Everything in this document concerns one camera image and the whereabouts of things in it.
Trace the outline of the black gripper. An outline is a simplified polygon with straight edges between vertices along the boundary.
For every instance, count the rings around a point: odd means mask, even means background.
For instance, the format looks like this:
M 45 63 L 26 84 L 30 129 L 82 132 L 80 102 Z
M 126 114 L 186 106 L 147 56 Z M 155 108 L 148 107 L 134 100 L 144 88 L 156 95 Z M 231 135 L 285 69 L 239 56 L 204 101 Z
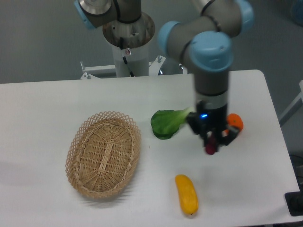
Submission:
M 216 139 L 216 152 L 222 146 L 228 146 L 239 135 L 239 128 L 227 126 L 227 105 L 209 109 L 206 102 L 199 101 L 196 104 L 196 112 L 190 112 L 186 117 L 186 122 L 191 127 L 195 135 L 199 135 L 205 147 L 208 140 L 208 132 L 212 132 Z

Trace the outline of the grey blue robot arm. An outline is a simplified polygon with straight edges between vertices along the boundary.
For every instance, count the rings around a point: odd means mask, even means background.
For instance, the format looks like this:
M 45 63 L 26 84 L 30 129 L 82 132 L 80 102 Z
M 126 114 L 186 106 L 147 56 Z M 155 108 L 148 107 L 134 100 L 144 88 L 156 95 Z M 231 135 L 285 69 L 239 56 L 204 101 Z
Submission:
M 254 23 L 247 1 L 197 0 L 199 18 L 189 23 L 167 22 L 158 32 L 139 0 L 77 0 L 74 6 L 87 28 L 103 29 L 113 48 L 118 77 L 148 74 L 147 45 L 154 36 L 167 57 L 193 73 L 196 111 L 186 114 L 184 121 L 202 138 L 207 154 L 238 136 L 240 127 L 227 122 L 231 38 Z

